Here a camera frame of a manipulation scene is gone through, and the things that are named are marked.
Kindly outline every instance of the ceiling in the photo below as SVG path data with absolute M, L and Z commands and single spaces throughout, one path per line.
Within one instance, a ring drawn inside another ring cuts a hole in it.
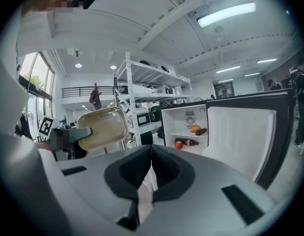
M 256 11 L 201 28 L 197 18 L 244 3 Z M 173 65 L 192 81 L 239 78 L 275 69 L 303 43 L 286 7 L 278 0 L 96 0 L 71 13 L 33 14 L 21 22 L 20 55 L 53 50 L 64 76 L 112 73 L 129 51 L 135 59 Z M 73 48 L 79 57 L 71 55 Z M 276 62 L 258 64 L 264 59 Z M 240 65 L 236 70 L 216 71 Z

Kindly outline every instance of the bottle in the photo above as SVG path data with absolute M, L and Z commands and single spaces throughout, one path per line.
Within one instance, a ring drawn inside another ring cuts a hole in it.
M 176 138 L 175 142 L 182 142 L 183 144 L 189 146 L 199 145 L 199 142 L 196 142 L 192 139 Z
M 200 129 L 200 130 L 198 130 L 196 132 L 196 136 L 201 136 L 201 135 L 203 135 L 206 132 L 207 132 L 207 129 L 206 128 L 202 128 L 202 129 Z

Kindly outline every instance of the open fridge door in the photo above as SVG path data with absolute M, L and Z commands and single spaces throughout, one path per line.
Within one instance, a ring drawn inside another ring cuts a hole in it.
M 267 189 L 289 148 L 293 90 L 212 100 L 206 108 L 209 144 L 202 155 L 230 165 Z

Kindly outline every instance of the fluorescent light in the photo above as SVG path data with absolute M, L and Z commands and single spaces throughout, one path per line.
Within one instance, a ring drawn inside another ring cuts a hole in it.
M 247 74 L 247 75 L 245 75 L 245 77 L 247 77 L 247 76 L 253 76 L 253 75 L 258 75 L 259 73 L 253 73 L 253 74 Z
M 218 11 L 208 16 L 204 16 L 203 18 L 198 19 L 198 23 L 200 24 L 201 27 L 205 27 L 226 18 L 230 18 L 233 16 L 237 16 L 249 12 L 255 12 L 255 11 L 256 11 L 256 4 L 254 2 L 246 3 Z
M 232 81 L 232 80 L 233 80 L 233 79 L 226 80 L 226 81 L 219 81 L 218 83 L 223 83 L 223 82 Z
M 236 68 L 240 68 L 241 66 L 235 66 L 235 67 L 231 67 L 231 68 L 227 68 L 227 69 L 224 69 L 224 70 L 221 70 L 221 71 L 217 71 L 216 73 L 221 73 L 221 72 L 225 72 L 225 71 L 229 71 L 229 70 L 233 70 L 233 69 L 236 69 Z
M 258 61 L 257 64 L 266 63 L 266 62 L 273 62 L 273 61 L 276 61 L 276 60 L 277 60 L 277 59 L 262 60 L 262 61 Z

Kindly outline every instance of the glass food container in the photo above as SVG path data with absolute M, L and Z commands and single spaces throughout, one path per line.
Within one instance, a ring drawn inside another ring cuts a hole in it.
M 80 116 L 77 128 L 91 128 L 91 136 L 79 140 L 85 150 L 95 150 L 124 140 L 128 135 L 128 123 L 118 107 L 104 108 Z

